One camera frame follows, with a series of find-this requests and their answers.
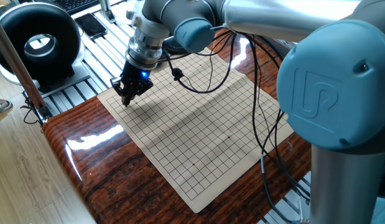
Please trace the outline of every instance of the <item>metal pole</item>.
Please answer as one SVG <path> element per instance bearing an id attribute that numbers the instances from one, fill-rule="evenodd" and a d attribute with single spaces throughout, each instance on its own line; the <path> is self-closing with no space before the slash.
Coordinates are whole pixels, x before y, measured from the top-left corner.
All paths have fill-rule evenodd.
<path id="1" fill-rule="evenodd" d="M 6 32 L 0 25 L 0 53 L 6 59 L 6 62 L 11 67 L 12 72 L 17 76 L 25 92 L 34 104 L 34 106 L 40 111 L 43 110 L 46 113 L 47 107 L 44 100 L 34 85 L 32 78 L 30 77 L 25 65 L 19 58 L 15 48 L 12 46 Z"/>
<path id="2" fill-rule="evenodd" d="M 109 0 L 100 0 L 100 4 L 101 4 L 101 10 L 100 10 L 101 15 L 103 15 L 103 17 L 110 23 L 116 22 L 115 16 L 113 15 L 111 10 L 111 3 L 109 2 Z"/>
<path id="3" fill-rule="evenodd" d="M 310 223 L 371 223 L 384 160 L 312 146 Z"/>

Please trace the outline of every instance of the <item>robotic arm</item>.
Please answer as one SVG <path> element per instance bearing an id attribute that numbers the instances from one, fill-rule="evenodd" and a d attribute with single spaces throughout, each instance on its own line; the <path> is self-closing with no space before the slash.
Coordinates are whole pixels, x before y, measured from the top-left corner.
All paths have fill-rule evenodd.
<path id="1" fill-rule="evenodd" d="M 128 12 L 136 33 L 129 41 L 127 62 L 113 86 L 128 106 L 153 86 L 148 76 L 172 33 L 185 50 L 199 52 L 210 44 L 214 28 L 301 41 L 313 31 L 350 15 L 360 1 L 322 0 L 146 0 Z"/>
<path id="2" fill-rule="evenodd" d="M 136 33 L 112 80 L 126 106 L 153 86 L 170 33 L 191 53 L 216 26 L 299 42 L 277 95 L 313 144 L 310 222 L 370 223 L 385 158 L 385 0 L 145 0 L 128 16 Z"/>

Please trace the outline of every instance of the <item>blue led light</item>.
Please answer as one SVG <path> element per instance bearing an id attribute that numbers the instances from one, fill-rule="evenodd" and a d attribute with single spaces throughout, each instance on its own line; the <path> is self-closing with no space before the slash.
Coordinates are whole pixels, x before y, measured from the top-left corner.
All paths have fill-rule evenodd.
<path id="1" fill-rule="evenodd" d="M 144 78 L 148 78 L 148 73 L 147 73 L 147 72 L 141 72 L 141 75 L 142 75 L 142 77 L 144 77 Z"/>

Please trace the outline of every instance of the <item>robot logo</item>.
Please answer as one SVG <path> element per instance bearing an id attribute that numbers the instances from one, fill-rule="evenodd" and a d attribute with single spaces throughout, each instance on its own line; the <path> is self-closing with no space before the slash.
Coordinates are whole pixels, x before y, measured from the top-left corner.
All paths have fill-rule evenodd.
<path id="1" fill-rule="evenodd" d="M 338 124 L 342 82 L 325 75 L 297 69 L 292 111 L 312 124 L 333 132 Z"/>

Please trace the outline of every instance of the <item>grid lines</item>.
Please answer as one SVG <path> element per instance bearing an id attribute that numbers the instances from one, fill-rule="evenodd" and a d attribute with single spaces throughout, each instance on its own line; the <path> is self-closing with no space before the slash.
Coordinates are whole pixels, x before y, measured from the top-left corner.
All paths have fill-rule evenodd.
<path id="1" fill-rule="evenodd" d="M 219 57 L 212 57 L 212 61 L 211 88 L 214 88 L 228 67 Z M 174 63 L 197 90 L 208 88 L 210 66 L 209 59 L 197 55 Z M 191 93 L 173 82 L 169 67 L 152 73 L 151 79 L 154 87 L 137 96 L 129 107 L 120 105 L 117 95 L 108 98 L 107 103 L 163 167 L 159 171 L 168 173 L 190 200 L 237 166 L 251 151 L 259 150 L 251 124 L 253 84 L 244 75 L 232 70 L 219 90 L 205 95 Z M 259 104 L 271 128 L 279 107 L 263 92 Z M 256 113 L 255 119 L 259 139 L 264 142 L 268 130 L 260 113 Z M 286 124 L 282 118 L 279 129 Z"/>

